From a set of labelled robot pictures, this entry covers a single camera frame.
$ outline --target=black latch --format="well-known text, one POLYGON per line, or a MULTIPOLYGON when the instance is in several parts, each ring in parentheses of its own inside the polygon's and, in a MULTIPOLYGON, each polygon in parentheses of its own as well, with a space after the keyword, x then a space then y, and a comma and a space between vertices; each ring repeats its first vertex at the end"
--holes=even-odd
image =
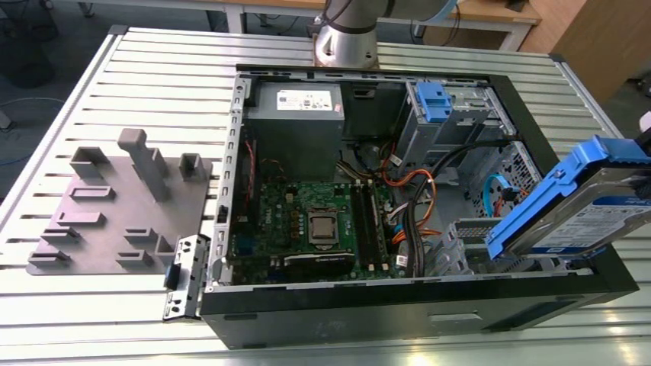
POLYGON ((502 194, 502 199, 506 200, 507 202, 514 202, 517 200, 518 194, 521 191, 513 189, 513 187, 505 188, 501 192, 502 194))
POLYGON ((179 286, 179 276, 182 274, 182 266, 178 264, 172 264, 166 271, 166 282, 163 286, 168 290, 175 291, 176 287, 179 286))

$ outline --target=hard drive label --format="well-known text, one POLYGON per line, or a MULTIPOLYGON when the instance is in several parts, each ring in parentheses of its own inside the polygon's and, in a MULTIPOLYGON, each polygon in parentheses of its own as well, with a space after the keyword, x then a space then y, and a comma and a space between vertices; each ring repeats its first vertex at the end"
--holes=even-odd
POLYGON ((615 231, 627 220, 651 211, 651 201, 638 197, 601 197, 533 247, 533 253, 583 252, 615 231))

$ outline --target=aluminum table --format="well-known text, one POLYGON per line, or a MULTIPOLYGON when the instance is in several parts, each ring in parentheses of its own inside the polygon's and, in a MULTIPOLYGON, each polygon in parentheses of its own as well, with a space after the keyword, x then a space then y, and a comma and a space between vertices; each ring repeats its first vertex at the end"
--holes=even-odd
MULTIPOLYGON (((0 363, 156 364, 643 364, 651 359, 651 228, 615 243, 641 291, 523 332, 439 339, 226 349, 199 324, 162 324, 163 275, 32 277, 28 253, 50 222, 78 146, 114 145, 144 128, 167 156, 199 153, 220 171, 236 63, 312 64, 311 42, 292 37, 131 28, 107 38, 0 207, 0 363)), ((509 75, 563 156, 594 134, 621 136, 573 71, 546 55, 382 43, 384 69, 509 75)), ((212 234, 212 177, 203 233, 212 234)))

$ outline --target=expansion slot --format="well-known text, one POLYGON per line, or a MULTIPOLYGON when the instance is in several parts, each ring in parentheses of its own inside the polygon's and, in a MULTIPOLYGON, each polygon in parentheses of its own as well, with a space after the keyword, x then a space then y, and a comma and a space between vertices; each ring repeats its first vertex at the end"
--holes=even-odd
POLYGON ((351 188, 354 225, 358 237, 359 264, 363 267, 382 264, 382 242, 379 241, 375 202, 371 188, 366 185, 351 188))

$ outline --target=green circuit board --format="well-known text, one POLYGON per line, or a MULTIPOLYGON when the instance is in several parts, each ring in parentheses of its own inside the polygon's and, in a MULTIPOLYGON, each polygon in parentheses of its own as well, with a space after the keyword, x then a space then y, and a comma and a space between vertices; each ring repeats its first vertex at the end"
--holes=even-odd
MULTIPOLYGON (((342 183, 267 183, 260 188, 259 214, 248 233, 234 235, 234 258, 238 264, 236 278, 242 284, 283 282, 283 278, 270 276, 268 263, 287 255, 352 253, 356 262, 347 275, 334 278, 315 276, 310 281, 351 281, 400 277, 391 266, 387 239, 383 230, 382 265, 364 266, 359 261, 358 233, 355 231, 351 204, 351 184, 342 183), (314 212, 336 218, 336 243, 315 244, 311 239, 308 220, 314 212)), ((391 200, 391 192, 384 186, 374 187, 375 214, 382 222, 382 206, 391 200)))

